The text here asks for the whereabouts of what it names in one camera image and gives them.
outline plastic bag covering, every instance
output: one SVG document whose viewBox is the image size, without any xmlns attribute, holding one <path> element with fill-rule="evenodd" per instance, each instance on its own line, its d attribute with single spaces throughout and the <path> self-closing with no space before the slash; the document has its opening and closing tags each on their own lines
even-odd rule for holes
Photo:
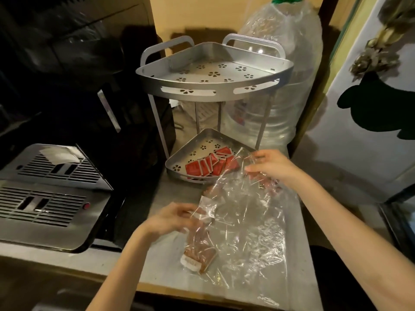
<svg viewBox="0 0 415 311">
<path fill-rule="evenodd" d="M 322 29 L 317 13 L 306 1 L 267 4 L 254 13 L 239 34 L 276 41 L 294 62 L 288 85 L 254 98 L 226 102 L 222 132 L 254 147 L 271 100 L 271 113 L 260 148 L 286 146 L 295 136 L 295 126 L 304 109 L 322 56 Z M 235 47 L 278 57 L 275 49 L 235 42 Z"/>
<path fill-rule="evenodd" d="M 193 216 L 181 263 L 213 284 L 259 292 L 258 299 L 288 309 L 283 208 L 296 195 L 262 174 L 244 171 L 255 158 L 241 149 L 207 188 Z"/>
</svg>

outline black machine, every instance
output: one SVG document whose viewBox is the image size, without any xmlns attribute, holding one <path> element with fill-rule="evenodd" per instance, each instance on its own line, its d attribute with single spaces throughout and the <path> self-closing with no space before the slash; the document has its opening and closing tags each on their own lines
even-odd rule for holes
<svg viewBox="0 0 415 311">
<path fill-rule="evenodd" d="M 87 159 L 84 171 L 94 168 L 111 193 L 84 244 L 70 250 L 83 251 L 97 239 L 108 241 L 97 247 L 122 248 L 147 217 L 165 161 L 148 96 L 135 74 L 143 50 L 159 42 L 149 0 L 1 0 L 0 12 L 0 169 L 33 144 L 76 146 Z M 149 60 L 158 58 L 160 53 Z M 155 101 L 171 151 L 176 133 L 169 100 Z M 36 159 L 15 169 L 46 168 L 42 179 L 81 170 L 76 163 L 54 165 L 39 153 Z M 5 223 L 45 224 L 56 231 L 70 225 L 70 219 L 57 221 L 60 227 L 50 224 L 47 212 L 65 218 L 70 209 L 53 205 L 53 197 L 39 199 L 30 188 L 24 196 L 15 193 L 23 189 L 7 190 L 0 190 Z M 13 198 L 16 203 L 8 204 Z M 31 208 L 34 201 L 45 205 Z M 80 209 L 88 203 L 81 201 Z M 1 240 L 16 242 L 1 230 L 0 224 Z"/>
</svg>

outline espresso machine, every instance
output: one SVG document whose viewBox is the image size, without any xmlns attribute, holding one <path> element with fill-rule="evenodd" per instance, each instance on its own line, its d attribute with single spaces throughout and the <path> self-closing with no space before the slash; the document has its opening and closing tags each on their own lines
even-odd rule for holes
<svg viewBox="0 0 415 311">
<path fill-rule="evenodd" d="M 0 21 L 0 241 L 120 251 L 165 161 L 135 74 L 159 42 L 150 1 L 0 0 Z"/>
</svg>

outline metal grate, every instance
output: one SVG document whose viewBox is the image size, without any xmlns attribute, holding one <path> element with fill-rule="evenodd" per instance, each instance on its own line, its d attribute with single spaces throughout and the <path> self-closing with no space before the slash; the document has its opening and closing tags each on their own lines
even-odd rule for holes
<svg viewBox="0 0 415 311">
<path fill-rule="evenodd" d="M 18 174 L 87 183 L 96 183 L 101 178 L 87 159 L 79 164 L 54 165 L 42 154 L 36 155 L 31 162 L 22 166 Z"/>
<path fill-rule="evenodd" d="M 0 217 L 66 227 L 85 199 L 77 195 L 2 187 Z"/>
</svg>

